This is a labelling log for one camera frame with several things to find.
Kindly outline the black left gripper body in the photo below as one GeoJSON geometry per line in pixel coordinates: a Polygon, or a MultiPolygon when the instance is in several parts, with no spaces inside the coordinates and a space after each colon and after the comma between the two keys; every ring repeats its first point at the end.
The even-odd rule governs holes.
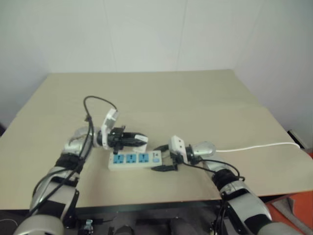
{"type": "Polygon", "coordinates": [[[125,126],[114,127],[108,134],[108,146],[113,149],[113,151],[120,151],[124,148],[124,130],[125,126]]]}

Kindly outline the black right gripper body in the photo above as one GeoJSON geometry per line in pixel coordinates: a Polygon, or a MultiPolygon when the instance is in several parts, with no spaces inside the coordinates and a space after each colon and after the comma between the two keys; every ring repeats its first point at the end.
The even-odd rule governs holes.
{"type": "Polygon", "coordinates": [[[183,156],[180,153],[170,152],[170,157],[173,162],[173,170],[178,170],[178,165],[183,163],[183,156]]]}

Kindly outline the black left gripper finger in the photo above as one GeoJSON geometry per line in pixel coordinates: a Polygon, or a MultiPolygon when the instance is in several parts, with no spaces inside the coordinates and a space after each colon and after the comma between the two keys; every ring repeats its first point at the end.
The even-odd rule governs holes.
{"type": "Polygon", "coordinates": [[[139,139],[124,139],[123,145],[127,147],[141,147],[145,145],[145,141],[139,139]]]}
{"type": "Polygon", "coordinates": [[[123,137],[130,140],[147,141],[147,136],[142,133],[124,132],[123,137]]]}

